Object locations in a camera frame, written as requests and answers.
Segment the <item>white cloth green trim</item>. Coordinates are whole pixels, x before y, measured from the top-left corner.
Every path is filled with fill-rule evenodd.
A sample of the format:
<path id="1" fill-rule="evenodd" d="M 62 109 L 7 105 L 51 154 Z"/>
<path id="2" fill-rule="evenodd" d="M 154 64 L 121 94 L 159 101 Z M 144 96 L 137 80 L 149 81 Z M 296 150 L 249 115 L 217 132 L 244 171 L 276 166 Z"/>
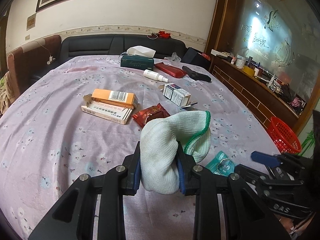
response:
<path id="1" fill-rule="evenodd" d="M 149 121 L 140 134 L 140 166 L 146 191 L 175 194 L 180 185 L 175 156 L 183 153 L 200 163 L 211 145 L 209 111 L 185 111 Z"/>

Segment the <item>orange medicine box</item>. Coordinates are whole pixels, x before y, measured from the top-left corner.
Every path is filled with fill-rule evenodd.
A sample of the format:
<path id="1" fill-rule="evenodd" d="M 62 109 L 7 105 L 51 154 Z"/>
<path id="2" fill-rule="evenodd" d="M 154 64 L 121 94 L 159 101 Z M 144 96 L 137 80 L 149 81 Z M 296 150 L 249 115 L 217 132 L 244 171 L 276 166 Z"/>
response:
<path id="1" fill-rule="evenodd" d="M 134 93 L 95 89 L 92 93 L 92 98 L 95 101 L 130 109 L 134 109 L 138 106 L 138 99 Z"/>

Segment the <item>red plastic mesh basket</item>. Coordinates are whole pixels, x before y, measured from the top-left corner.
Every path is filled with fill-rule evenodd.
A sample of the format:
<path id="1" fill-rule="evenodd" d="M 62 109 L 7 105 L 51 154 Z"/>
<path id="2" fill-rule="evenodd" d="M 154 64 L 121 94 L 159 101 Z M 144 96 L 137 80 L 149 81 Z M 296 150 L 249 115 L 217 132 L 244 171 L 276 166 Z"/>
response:
<path id="1" fill-rule="evenodd" d="M 267 133 L 280 153 L 299 154 L 302 146 L 296 134 L 278 117 L 271 117 Z"/>

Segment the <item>bamboo painted glass panel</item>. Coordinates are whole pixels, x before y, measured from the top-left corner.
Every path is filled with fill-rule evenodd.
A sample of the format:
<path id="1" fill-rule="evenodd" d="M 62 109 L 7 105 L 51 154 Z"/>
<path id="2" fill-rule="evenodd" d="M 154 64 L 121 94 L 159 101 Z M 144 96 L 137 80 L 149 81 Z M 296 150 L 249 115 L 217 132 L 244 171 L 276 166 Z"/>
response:
<path id="1" fill-rule="evenodd" d="M 305 158 L 312 159 L 313 152 L 315 149 L 315 143 L 316 143 L 316 139 L 314 136 L 314 132 L 313 132 L 313 130 L 311 130 L 310 132 L 307 133 L 305 140 L 301 144 L 302 150 L 299 153 L 299 155 L 303 156 Z"/>

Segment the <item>red snack packet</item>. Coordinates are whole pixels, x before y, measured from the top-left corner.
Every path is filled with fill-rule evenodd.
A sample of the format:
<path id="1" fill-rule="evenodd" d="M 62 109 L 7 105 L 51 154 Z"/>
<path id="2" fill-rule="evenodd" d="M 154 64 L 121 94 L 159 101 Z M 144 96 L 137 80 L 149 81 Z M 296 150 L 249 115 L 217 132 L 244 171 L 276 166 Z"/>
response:
<path id="1" fill-rule="evenodd" d="M 138 111 L 132 116 L 132 118 L 141 128 L 143 128 L 151 120 L 167 118 L 169 116 L 170 114 L 167 112 L 167 110 L 160 103 L 158 103 L 155 106 Z"/>

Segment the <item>white medicine box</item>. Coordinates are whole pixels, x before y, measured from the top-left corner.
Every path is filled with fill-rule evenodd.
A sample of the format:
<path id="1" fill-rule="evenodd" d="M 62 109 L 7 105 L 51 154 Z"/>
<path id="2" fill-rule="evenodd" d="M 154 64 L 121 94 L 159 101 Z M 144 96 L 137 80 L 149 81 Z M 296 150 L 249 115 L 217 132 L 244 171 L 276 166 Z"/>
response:
<path id="1" fill-rule="evenodd" d="M 121 125 L 127 123 L 133 112 L 132 109 L 127 107 L 95 101 L 91 94 L 84 95 L 83 100 L 85 103 L 81 106 L 83 112 Z"/>

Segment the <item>blue white small carton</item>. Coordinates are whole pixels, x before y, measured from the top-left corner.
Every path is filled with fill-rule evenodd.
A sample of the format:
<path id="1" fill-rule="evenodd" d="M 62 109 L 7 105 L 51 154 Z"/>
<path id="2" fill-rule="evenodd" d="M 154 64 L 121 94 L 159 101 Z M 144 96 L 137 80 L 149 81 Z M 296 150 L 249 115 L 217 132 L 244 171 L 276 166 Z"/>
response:
<path id="1" fill-rule="evenodd" d="M 189 108 L 195 106 L 197 101 L 193 101 L 191 94 L 174 83 L 160 85 L 158 89 L 162 94 L 180 108 Z"/>

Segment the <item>floral purple tablecloth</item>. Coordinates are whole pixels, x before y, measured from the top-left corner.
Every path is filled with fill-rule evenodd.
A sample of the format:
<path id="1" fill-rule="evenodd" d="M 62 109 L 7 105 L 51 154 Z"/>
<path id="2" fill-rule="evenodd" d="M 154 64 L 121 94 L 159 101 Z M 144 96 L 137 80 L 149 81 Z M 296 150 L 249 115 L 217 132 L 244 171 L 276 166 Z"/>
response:
<path id="1" fill-rule="evenodd" d="M 218 79 L 169 78 L 211 114 L 212 142 L 202 165 L 222 151 L 235 163 L 265 172 L 253 151 L 278 154 L 253 113 Z M 140 137 L 134 120 L 121 125 L 81 110 L 96 88 L 136 94 L 139 109 L 161 104 L 181 111 L 142 71 L 122 68 L 117 56 L 78 56 L 28 88 L 1 117 L 1 210 L 22 239 L 81 174 L 97 176 L 120 165 Z"/>

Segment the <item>black toy pistol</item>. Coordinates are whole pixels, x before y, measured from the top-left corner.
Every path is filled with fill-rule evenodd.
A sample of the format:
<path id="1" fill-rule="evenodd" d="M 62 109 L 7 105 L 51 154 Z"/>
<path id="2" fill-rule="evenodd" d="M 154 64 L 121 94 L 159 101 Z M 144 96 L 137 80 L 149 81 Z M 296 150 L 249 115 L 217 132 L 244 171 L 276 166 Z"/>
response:
<path id="1" fill-rule="evenodd" d="M 182 67 L 182 70 L 184 72 L 186 72 L 186 74 L 193 80 L 195 81 L 205 81 L 205 82 L 208 82 L 210 83 L 212 81 L 212 79 L 208 76 L 208 75 L 204 75 L 204 74 L 201 74 L 201 73 L 198 73 L 194 70 L 191 70 L 190 68 L 188 68 L 187 66 L 183 66 Z"/>

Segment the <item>red wallet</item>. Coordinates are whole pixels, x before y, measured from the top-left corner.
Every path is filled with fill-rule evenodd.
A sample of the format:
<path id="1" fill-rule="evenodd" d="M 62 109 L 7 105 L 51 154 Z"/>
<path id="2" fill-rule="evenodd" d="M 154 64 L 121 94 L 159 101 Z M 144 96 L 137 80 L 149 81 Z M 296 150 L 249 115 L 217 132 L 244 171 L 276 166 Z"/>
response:
<path id="1" fill-rule="evenodd" d="M 187 75 L 187 73 L 184 70 L 177 68 L 177 67 L 174 67 L 174 66 L 164 64 L 163 62 L 154 64 L 154 66 L 157 69 L 159 69 L 159 70 L 161 70 L 161 71 L 167 73 L 168 75 L 170 75 L 174 78 L 177 78 L 177 79 L 183 78 L 184 76 Z"/>

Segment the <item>white spray bottle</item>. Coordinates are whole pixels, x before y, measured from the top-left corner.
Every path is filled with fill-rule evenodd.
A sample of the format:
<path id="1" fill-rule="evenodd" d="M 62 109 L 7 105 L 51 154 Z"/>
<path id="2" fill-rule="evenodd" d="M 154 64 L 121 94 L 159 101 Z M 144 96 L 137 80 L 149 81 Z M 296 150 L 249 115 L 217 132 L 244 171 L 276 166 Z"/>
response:
<path id="1" fill-rule="evenodd" d="M 144 70 L 143 76 L 159 82 L 168 82 L 168 79 L 163 75 L 148 69 Z"/>

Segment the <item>green tissue box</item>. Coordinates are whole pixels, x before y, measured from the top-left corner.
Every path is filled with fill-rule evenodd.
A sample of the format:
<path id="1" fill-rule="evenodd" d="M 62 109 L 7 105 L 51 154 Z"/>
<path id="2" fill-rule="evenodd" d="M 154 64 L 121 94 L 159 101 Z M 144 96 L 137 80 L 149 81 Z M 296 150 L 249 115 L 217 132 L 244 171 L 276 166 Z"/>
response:
<path id="1" fill-rule="evenodd" d="M 145 46 L 130 47 L 120 55 L 120 66 L 138 70 L 153 70 L 156 51 Z"/>

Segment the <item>wooden partition cabinet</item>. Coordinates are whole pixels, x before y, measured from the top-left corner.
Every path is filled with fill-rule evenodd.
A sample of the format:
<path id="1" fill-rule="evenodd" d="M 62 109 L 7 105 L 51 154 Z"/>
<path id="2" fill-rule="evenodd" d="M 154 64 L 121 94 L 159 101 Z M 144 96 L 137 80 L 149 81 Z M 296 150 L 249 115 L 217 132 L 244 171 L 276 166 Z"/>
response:
<path id="1" fill-rule="evenodd" d="M 319 101 L 319 3 L 316 0 L 216 0 L 206 52 L 251 57 L 305 101 L 284 114 L 299 134 Z"/>

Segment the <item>red ribbon decoration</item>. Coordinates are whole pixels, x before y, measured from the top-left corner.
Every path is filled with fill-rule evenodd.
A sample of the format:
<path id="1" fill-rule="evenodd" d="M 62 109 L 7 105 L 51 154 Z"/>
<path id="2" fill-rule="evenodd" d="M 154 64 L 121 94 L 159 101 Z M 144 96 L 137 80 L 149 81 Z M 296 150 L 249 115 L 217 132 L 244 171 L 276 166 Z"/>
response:
<path id="1" fill-rule="evenodd" d="M 171 38 L 171 33 L 166 33 L 165 31 L 159 31 L 157 35 L 159 38 L 164 38 L 164 39 Z"/>

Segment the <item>black leather sofa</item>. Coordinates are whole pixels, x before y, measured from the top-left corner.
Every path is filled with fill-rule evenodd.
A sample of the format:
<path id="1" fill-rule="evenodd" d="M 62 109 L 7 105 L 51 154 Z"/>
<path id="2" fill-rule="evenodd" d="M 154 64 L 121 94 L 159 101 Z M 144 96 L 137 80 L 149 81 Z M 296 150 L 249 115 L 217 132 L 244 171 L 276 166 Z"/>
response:
<path id="1" fill-rule="evenodd" d="M 155 50 L 157 59 L 164 59 L 173 53 L 182 58 L 187 51 L 184 42 L 174 38 L 152 40 L 146 35 L 136 34 L 71 36 L 61 44 L 59 62 L 65 63 L 74 57 L 84 55 L 120 55 L 134 46 L 144 46 Z"/>

